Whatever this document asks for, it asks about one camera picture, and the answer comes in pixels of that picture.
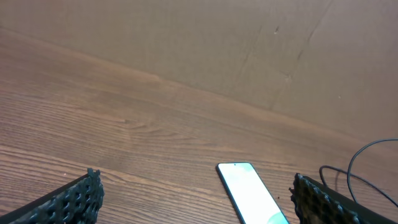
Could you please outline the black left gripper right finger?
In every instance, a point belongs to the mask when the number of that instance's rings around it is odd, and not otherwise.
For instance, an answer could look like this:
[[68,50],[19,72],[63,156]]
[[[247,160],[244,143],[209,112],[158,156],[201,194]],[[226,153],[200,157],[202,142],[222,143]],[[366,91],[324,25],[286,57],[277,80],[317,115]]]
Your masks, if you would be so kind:
[[291,201],[301,224],[397,224],[310,177],[295,174],[293,186]]

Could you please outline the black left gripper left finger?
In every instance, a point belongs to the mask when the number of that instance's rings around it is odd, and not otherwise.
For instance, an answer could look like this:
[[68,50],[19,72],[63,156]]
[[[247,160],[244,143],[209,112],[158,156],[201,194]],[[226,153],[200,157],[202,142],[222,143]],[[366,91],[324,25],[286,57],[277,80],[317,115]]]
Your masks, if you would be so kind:
[[1,216],[1,224],[95,224],[103,205],[100,171],[87,174]]

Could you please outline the blue Samsung Galaxy smartphone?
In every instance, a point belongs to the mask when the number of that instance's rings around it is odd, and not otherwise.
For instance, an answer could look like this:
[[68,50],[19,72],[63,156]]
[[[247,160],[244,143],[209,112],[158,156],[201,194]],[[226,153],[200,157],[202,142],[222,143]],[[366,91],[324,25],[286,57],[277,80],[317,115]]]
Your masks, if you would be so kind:
[[216,171],[241,223],[289,223],[252,164],[224,162]]

